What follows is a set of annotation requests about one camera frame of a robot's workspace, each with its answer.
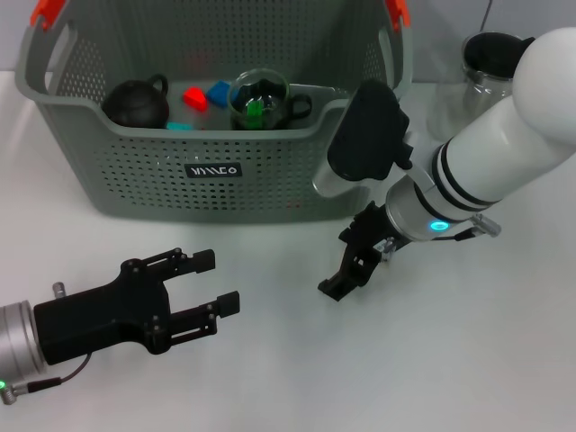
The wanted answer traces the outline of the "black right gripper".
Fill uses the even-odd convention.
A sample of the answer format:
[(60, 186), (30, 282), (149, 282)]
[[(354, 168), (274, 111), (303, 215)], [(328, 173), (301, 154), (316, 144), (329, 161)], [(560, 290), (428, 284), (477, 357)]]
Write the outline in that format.
[(338, 238), (346, 244), (340, 268), (318, 286), (336, 302), (357, 286), (366, 286), (377, 266), (404, 247), (404, 237), (392, 225), (386, 207), (374, 201), (354, 216)]

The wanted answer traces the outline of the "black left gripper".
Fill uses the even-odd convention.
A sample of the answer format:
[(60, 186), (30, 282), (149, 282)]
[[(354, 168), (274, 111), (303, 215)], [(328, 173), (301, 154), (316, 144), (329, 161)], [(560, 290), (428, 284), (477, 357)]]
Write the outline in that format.
[(180, 247), (121, 265), (112, 282), (33, 308), (40, 350), (56, 365), (124, 342), (152, 355), (217, 333), (217, 319), (240, 312), (239, 292), (229, 292), (171, 315), (164, 281), (215, 268), (212, 249), (188, 255)]

